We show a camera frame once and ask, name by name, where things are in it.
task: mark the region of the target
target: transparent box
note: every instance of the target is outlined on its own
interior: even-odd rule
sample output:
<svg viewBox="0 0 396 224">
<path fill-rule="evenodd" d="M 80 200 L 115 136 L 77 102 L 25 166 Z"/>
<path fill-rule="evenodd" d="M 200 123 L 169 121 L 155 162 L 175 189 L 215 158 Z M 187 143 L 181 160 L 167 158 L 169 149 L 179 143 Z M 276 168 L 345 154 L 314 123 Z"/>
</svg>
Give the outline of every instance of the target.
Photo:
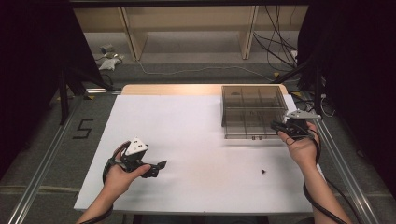
<svg viewBox="0 0 396 224">
<path fill-rule="evenodd" d="M 278 86 L 222 86 L 221 126 L 226 139 L 276 138 L 271 122 L 283 121 L 287 111 Z"/>
</svg>

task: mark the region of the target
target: wooden edge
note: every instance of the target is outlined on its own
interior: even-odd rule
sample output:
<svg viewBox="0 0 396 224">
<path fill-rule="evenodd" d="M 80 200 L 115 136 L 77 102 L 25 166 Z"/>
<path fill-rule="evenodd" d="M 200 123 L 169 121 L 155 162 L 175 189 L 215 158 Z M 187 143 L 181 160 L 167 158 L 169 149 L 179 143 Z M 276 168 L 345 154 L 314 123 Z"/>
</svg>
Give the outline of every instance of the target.
<svg viewBox="0 0 396 224">
<path fill-rule="evenodd" d="M 121 95 L 221 95 L 221 86 L 279 86 L 288 94 L 282 84 L 129 84 Z"/>
</svg>

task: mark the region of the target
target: forearm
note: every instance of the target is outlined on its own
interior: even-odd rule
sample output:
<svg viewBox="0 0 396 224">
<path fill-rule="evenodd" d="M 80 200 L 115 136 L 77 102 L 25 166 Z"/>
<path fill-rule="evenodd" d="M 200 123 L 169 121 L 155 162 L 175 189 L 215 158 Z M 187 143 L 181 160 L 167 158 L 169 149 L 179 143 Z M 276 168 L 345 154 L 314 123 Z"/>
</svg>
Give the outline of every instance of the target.
<svg viewBox="0 0 396 224">
<path fill-rule="evenodd" d="M 312 199 L 346 223 L 352 223 L 340 203 L 335 199 L 326 181 L 316 166 L 300 166 L 302 169 L 305 185 Z M 315 223 L 335 223 L 329 217 L 314 207 Z"/>
<path fill-rule="evenodd" d="M 103 190 L 99 193 L 90 207 L 84 212 L 84 214 L 78 219 L 76 223 L 81 223 L 90 220 L 94 217 L 99 217 L 104 214 L 111 205 L 117 200 L 114 195 L 109 195 Z"/>
</svg>

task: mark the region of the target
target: white table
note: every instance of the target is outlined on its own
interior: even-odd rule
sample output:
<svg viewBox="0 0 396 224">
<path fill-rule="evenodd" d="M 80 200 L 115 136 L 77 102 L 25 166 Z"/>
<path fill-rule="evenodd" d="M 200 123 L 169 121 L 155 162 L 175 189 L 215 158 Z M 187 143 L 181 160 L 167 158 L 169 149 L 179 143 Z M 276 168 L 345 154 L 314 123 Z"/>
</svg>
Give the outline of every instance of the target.
<svg viewBox="0 0 396 224">
<path fill-rule="evenodd" d="M 172 90 L 172 85 L 162 86 Z M 220 88 L 181 86 L 188 90 Z M 147 88 L 152 91 L 158 86 L 145 85 Z M 144 162 L 168 163 L 157 178 L 137 178 L 117 199 L 115 211 L 182 215 L 312 212 L 303 194 L 303 176 L 283 142 L 224 139 L 221 100 L 216 93 L 161 92 L 118 96 L 75 209 L 88 208 L 103 186 L 106 160 L 121 143 L 137 136 L 149 145 Z M 291 97 L 285 95 L 285 99 L 288 109 L 295 110 Z"/>
</svg>

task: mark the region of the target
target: human hand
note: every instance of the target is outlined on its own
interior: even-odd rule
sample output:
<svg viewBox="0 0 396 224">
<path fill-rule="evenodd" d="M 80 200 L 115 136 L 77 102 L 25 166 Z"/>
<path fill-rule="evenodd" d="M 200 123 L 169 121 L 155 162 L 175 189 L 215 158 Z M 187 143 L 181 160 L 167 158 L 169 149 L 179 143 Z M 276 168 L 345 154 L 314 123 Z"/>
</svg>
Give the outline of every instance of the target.
<svg viewBox="0 0 396 224">
<path fill-rule="evenodd" d="M 121 152 L 116 156 L 116 159 L 120 159 Z M 137 168 L 135 171 L 131 173 L 127 173 L 122 170 L 122 168 L 118 165 L 113 165 L 106 176 L 105 185 L 103 186 L 102 192 L 107 197 L 110 197 L 114 201 L 121 196 L 125 191 L 128 190 L 129 186 L 132 182 L 147 172 L 151 166 L 149 164 L 145 164 Z"/>
<path fill-rule="evenodd" d="M 310 122 L 307 122 L 306 124 L 308 125 L 308 130 L 313 131 L 309 132 L 315 136 L 315 141 L 319 144 L 317 127 Z M 306 137 L 296 141 L 281 131 L 277 132 L 277 134 L 280 139 L 288 145 L 291 158 L 300 166 L 300 168 L 316 166 L 317 148 L 313 139 Z"/>
</svg>

